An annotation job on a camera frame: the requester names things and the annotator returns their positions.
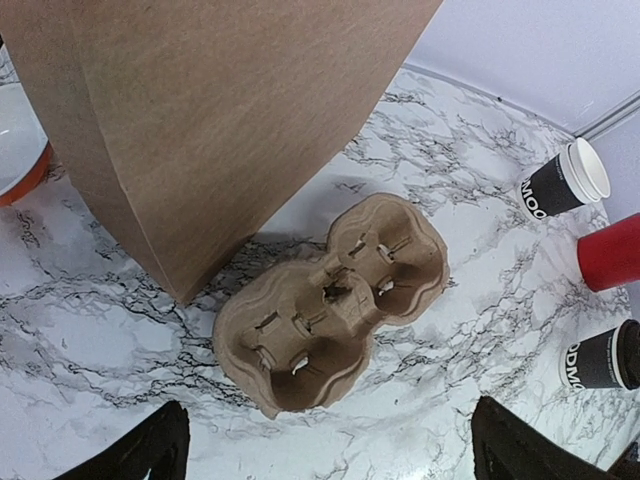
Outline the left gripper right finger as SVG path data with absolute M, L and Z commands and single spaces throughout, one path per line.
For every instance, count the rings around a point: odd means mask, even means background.
M 477 479 L 606 479 L 608 473 L 549 441 L 483 396 L 471 419 Z

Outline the black paper coffee cup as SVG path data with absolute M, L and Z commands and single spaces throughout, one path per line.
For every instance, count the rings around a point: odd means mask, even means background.
M 622 324 L 565 349 L 559 367 L 560 379 L 565 386 L 634 391 L 621 384 L 616 358 L 618 332 Z

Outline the black plastic cup lid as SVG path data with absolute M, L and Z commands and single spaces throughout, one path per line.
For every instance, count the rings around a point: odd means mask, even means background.
M 617 338 L 618 369 L 621 384 L 627 390 L 639 388 L 639 322 L 628 319 L 620 327 Z

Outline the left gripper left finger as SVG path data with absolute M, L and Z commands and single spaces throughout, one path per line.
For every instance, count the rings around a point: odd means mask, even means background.
M 61 479 L 184 479 L 190 445 L 188 411 L 166 402 L 96 456 Z

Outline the cardboard cup carrier tray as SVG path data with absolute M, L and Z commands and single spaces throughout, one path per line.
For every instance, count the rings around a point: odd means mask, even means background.
M 322 257 L 276 264 L 230 298 L 213 351 L 269 419 L 328 407 L 367 368 L 375 331 L 414 322 L 449 276 L 434 226 L 411 202 L 376 193 L 331 224 Z

